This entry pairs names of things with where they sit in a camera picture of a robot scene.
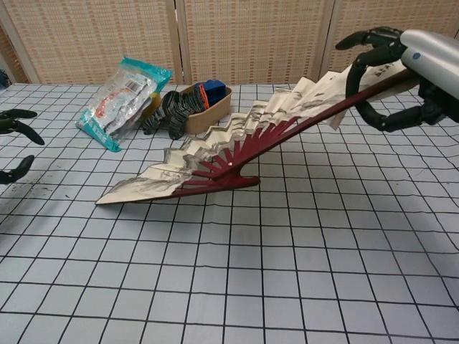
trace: table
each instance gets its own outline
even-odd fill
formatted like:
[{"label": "table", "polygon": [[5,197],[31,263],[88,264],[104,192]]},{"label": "table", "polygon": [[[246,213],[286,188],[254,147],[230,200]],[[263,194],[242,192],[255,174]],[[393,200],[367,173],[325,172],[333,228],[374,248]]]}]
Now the table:
[{"label": "table", "polygon": [[[233,110],[274,87],[232,86]],[[0,342],[459,340],[454,122],[384,134],[350,110],[336,132],[318,125],[248,165],[262,176],[255,188],[95,206],[181,144],[133,131],[122,152],[104,150],[74,124],[97,89],[0,94],[0,110],[39,113],[29,123],[46,142],[0,137],[0,168],[37,156],[1,189]],[[419,100],[412,90],[374,106]]]}]

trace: beige woven wall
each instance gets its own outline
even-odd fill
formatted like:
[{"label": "beige woven wall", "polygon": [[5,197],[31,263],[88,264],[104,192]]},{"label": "beige woven wall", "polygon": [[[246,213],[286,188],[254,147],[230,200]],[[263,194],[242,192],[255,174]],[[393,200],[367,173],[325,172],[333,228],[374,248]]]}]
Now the beige woven wall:
[{"label": "beige woven wall", "polygon": [[[184,10],[179,11],[183,1]],[[332,0],[177,0],[191,81],[229,84],[316,78]]]},{"label": "beige woven wall", "polygon": [[8,38],[2,27],[0,26],[0,55],[3,58],[4,66],[9,73],[9,77],[13,82],[27,83],[28,79],[24,70],[22,69],[19,60],[17,59],[16,52],[11,46]]},{"label": "beige woven wall", "polygon": [[0,1],[42,83],[104,83],[123,54],[169,68],[172,82],[181,81],[170,0]]},{"label": "beige woven wall", "polygon": [[334,49],[337,42],[357,30],[384,25],[401,30],[426,29],[454,37],[458,18],[459,0],[337,0],[321,72],[340,72],[360,52],[371,49],[355,47],[345,52]]}]

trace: cardboard box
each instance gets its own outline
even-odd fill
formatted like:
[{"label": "cardboard box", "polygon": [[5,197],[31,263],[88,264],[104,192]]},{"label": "cardboard box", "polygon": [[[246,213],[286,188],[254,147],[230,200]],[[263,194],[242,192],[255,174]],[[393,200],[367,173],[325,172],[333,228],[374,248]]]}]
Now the cardboard box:
[{"label": "cardboard box", "polygon": [[[194,85],[187,87],[182,93],[190,93]],[[185,124],[185,132],[190,135],[200,134],[207,131],[211,125],[216,125],[219,120],[225,118],[231,111],[232,90],[227,86],[226,96],[202,113],[195,113],[188,117]]]}]

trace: plastic snack bag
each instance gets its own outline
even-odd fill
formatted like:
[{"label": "plastic snack bag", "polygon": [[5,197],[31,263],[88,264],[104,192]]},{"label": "plastic snack bag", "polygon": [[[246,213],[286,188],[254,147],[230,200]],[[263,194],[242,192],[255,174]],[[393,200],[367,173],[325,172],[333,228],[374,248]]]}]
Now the plastic snack bag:
[{"label": "plastic snack bag", "polygon": [[146,62],[124,57],[116,73],[97,91],[77,128],[112,152],[121,151],[120,142],[160,93],[172,72]]}]

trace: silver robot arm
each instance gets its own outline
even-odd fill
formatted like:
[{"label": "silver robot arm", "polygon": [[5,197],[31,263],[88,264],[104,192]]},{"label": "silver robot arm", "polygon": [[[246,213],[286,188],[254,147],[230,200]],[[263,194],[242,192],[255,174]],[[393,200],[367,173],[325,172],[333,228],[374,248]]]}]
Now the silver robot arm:
[{"label": "silver robot arm", "polygon": [[419,96],[424,104],[390,116],[379,114],[368,102],[356,105],[364,121],[380,131],[393,132],[423,123],[435,125],[445,117],[459,123],[459,41],[423,30],[404,32],[377,27],[355,32],[342,39],[337,50],[371,44],[373,50],[361,53],[349,71],[346,96],[359,91],[367,67],[400,60],[420,81]]}]

